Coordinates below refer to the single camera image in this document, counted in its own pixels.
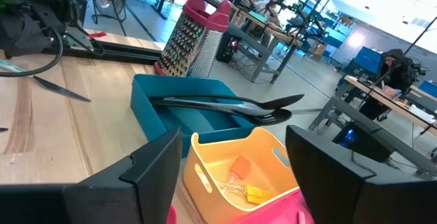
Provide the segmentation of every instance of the person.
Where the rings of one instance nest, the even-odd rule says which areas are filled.
[[[279,11],[278,11],[278,5],[277,2],[279,0],[270,0],[267,1],[257,1],[254,3],[255,9],[254,12],[264,16],[266,18],[266,24],[271,27],[277,27],[281,23],[279,21]],[[251,23],[249,20],[243,24],[241,27],[241,30],[247,31],[248,33],[251,33],[256,28],[255,23]],[[270,32],[264,31],[261,36],[261,44],[265,47],[268,47],[270,44],[270,41],[272,39],[272,34]]]
[[[401,49],[393,49],[383,53],[381,58],[380,77],[384,76],[388,71],[391,71],[386,78],[388,80],[384,81],[384,84],[391,88],[388,88],[384,94],[394,96],[397,94],[395,90],[398,89],[405,95],[408,88],[412,85],[412,81],[408,74],[408,66],[404,61],[404,53]],[[368,97],[360,108],[360,112],[369,119],[374,120],[385,111],[388,111],[388,109],[389,108],[381,102]]]

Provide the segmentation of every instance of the teal container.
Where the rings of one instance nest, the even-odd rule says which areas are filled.
[[[244,118],[179,107],[153,107],[149,98],[177,94],[220,94],[235,96],[223,82],[212,79],[194,79],[175,76],[137,74],[132,83],[132,108],[147,140],[151,141],[168,130],[179,127],[182,133],[182,157],[188,156],[191,135],[199,133],[200,143],[242,139],[255,125]],[[190,98],[224,104],[241,104],[237,100]]]

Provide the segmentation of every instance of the concrete floor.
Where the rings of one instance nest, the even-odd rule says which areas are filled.
[[[129,11],[127,12],[128,18],[124,22],[128,36],[145,40],[154,38],[158,42],[166,42],[169,39],[181,9],[176,6],[165,6],[165,9],[170,13],[170,17],[168,20],[163,20],[150,6],[153,3],[154,0],[147,0],[146,3],[139,1],[129,1],[127,3],[130,10],[138,16],[152,37],[141,28]],[[92,14],[92,4],[90,2],[86,14],[85,28],[123,35],[116,20],[100,18],[99,24],[95,25],[91,21]],[[250,83],[237,70],[231,68],[228,64],[217,61],[214,63],[210,78],[222,80],[239,96],[252,98],[260,102],[294,94],[305,94],[300,102],[289,107],[290,110],[294,110],[322,108],[328,98],[333,95],[340,75],[333,70],[332,66],[295,54],[274,85],[264,83],[270,79],[269,74],[260,75],[257,82],[262,84]],[[355,100],[352,104],[357,106],[358,103],[359,101]],[[287,125],[293,124],[308,128],[316,116],[317,113],[295,115],[287,123],[267,126],[266,128],[284,142]],[[416,137],[421,131],[421,128],[414,127],[409,120],[395,112],[390,113],[389,118],[381,122],[380,125],[410,146],[412,146],[412,138]],[[318,132],[321,136],[326,137],[327,141],[330,141],[339,132],[339,128],[334,125],[329,127],[321,125]],[[414,147],[418,152],[429,157],[431,150],[437,147],[437,140],[427,133],[415,139]],[[403,164],[411,165],[399,154],[392,155],[392,158]],[[399,163],[394,164],[405,172],[413,173],[415,171],[412,167]]]

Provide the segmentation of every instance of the cheese grater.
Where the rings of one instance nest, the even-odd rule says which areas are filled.
[[[216,11],[207,13],[206,3]],[[160,60],[154,64],[155,73],[208,78],[230,12],[229,1],[188,0]]]

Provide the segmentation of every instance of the orange plastic basket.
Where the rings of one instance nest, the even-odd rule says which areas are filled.
[[[242,216],[298,189],[292,169],[285,166],[275,152],[287,158],[285,147],[263,128],[254,128],[245,139],[216,143],[200,144],[199,135],[192,135],[184,183],[207,223],[236,223]],[[224,196],[219,191],[216,180],[227,181],[232,163],[239,156],[250,160],[251,172],[244,180],[236,180],[234,185],[250,184],[270,191],[274,196],[272,199],[254,205],[243,195],[228,193]]]

